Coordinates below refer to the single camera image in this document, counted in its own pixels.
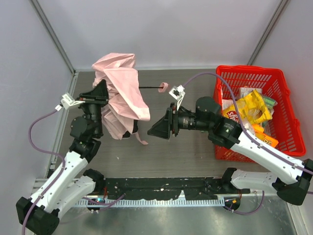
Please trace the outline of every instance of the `metal base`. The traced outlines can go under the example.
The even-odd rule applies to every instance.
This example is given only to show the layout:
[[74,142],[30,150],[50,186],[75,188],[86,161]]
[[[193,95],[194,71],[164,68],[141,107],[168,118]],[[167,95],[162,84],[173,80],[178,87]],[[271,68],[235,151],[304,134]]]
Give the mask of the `metal base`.
[[[254,210],[260,196],[242,198],[240,211]],[[81,213],[88,214],[73,220]],[[296,235],[287,204],[266,197],[264,206],[250,216],[237,215],[222,207],[111,208],[99,214],[72,208],[54,235]]]

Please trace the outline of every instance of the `orange package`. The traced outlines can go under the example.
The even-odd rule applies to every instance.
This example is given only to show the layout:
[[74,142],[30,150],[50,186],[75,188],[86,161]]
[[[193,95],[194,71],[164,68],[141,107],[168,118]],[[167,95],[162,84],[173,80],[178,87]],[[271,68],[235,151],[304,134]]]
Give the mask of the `orange package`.
[[263,142],[267,143],[268,145],[275,148],[278,145],[278,140],[274,139],[271,136],[268,136],[267,134],[264,134],[264,128],[258,124],[253,124],[253,129],[255,131],[255,136],[262,140]]

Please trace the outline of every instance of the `white bracket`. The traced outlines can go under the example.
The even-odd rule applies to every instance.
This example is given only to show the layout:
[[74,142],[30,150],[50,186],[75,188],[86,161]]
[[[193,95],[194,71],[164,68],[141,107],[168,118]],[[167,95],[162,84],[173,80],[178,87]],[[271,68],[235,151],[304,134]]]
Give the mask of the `white bracket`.
[[69,93],[65,93],[61,99],[61,104],[66,110],[76,108],[82,103],[85,103],[85,101],[75,100]]
[[182,85],[179,85],[178,87],[173,86],[169,92],[169,94],[177,101],[177,110],[179,110],[182,99],[184,99],[184,90],[185,88]]

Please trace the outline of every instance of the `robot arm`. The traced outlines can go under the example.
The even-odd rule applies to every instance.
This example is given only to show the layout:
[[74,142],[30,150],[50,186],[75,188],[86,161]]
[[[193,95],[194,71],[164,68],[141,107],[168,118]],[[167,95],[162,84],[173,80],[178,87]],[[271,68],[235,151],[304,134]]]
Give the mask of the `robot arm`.
[[[74,141],[65,157],[65,166],[60,165],[46,183],[29,199],[21,197],[16,204],[19,222],[22,224],[26,214],[33,206],[26,227],[37,235],[50,235],[57,228],[63,215],[82,197],[99,192],[105,187],[104,176],[89,169],[84,175],[68,187],[74,177],[84,169],[96,155],[101,142],[95,140],[103,136],[101,108],[109,101],[106,81],[101,81],[92,91],[81,93],[74,100],[69,94],[62,96],[61,107],[78,107],[84,111],[82,117],[76,117],[71,123],[70,135]],[[43,191],[53,185],[43,195]]]
[[193,113],[180,106],[185,93],[183,87],[173,87],[170,95],[177,100],[177,105],[171,103],[165,116],[148,131],[148,135],[169,139],[177,136],[180,129],[208,131],[208,139],[218,146],[243,154],[258,164],[264,166],[270,173],[244,172],[229,168],[223,176],[223,187],[229,191],[234,189],[253,188],[266,192],[276,192],[277,195],[294,205],[301,205],[310,186],[312,175],[301,169],[313,169],[313,161],[304,162],[292,158],[279,150],[267,146],[274,154],[294,163],[287,164],[261,148],[266,143],[257,139],[249,131],[242,130],[239,123],[221,115],[221,106],[211,97],[201,97],[196,101],[196,111]]

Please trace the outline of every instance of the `white cable clip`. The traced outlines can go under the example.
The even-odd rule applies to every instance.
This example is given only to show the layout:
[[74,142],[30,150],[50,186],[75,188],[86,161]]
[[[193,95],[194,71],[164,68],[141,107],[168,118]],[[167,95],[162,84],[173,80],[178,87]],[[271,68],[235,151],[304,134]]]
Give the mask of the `white cable clip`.
[[56,111],[60,111],[61,109],[62,109],[62,105],[61,104],[58,104],[54,109],[56,110]]

